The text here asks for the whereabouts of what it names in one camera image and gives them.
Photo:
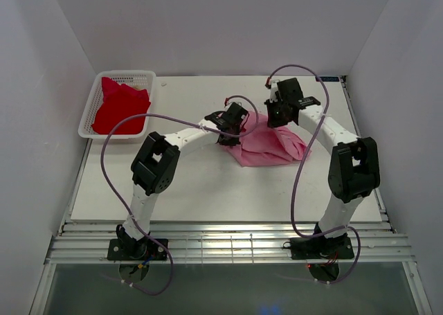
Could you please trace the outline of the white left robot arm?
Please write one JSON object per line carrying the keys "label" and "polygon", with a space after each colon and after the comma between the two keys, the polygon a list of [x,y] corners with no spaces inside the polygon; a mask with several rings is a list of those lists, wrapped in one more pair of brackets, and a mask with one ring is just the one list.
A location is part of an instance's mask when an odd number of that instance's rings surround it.
{"label": "white left robot arm", "polygon": [[132,213],[116,230],[123,251],[131,259],[146,253],[145,235],[150,231],[155,203],[171,185],[179,159],[207,145],[239,144],[236,136],[247,115],[247,110],[234,102],[225,111],[205,116],[196,128],[166,135],[152,132],[147,136],[131,165]]}

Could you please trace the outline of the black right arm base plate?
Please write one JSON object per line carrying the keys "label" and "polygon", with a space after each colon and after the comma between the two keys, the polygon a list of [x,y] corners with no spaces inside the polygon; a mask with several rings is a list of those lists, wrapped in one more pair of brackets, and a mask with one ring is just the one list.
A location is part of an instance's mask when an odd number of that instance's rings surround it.
{"label": "black right arm base plate", "polygon": [[354,258],[350,238],[346,235],[336,238],[317,237],[311,239],[294,237],[285,242],[283,248],[291,251],[293,260],[351,260]]}

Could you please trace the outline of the pink t shirt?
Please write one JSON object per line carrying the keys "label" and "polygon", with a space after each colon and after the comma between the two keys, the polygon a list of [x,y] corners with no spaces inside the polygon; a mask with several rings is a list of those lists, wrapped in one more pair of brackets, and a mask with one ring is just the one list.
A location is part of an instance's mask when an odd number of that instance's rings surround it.
{"label": "pink t shirt", "polygon": [[311,154],[307,144],[289,128],[269,128],[267,116],[250,111],[242,132],[254,125],[254,132],[241,137],[239,145],[223,147],[242,167],[289,165]]}

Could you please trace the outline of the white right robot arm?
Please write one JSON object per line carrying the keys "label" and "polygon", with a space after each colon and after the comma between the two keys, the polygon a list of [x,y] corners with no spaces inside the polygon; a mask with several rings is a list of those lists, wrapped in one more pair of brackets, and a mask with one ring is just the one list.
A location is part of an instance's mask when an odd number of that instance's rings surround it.
{"label": "white right robot arm", "polygon": [[310,145],[319,142],[330,156],[329,203],[310,235],[314,253],[328,258],[338,248],[336,238],[347,233],[359,204],[380,185],[377,143],[371,137],[361,138],[346,130],[328,116],[330,96],[325,96],[325,103],[305,96],[296,78],[283,81],[268,78],[265,87],[270,91],[265,101],[268,126],[295,123],[311,134]]}

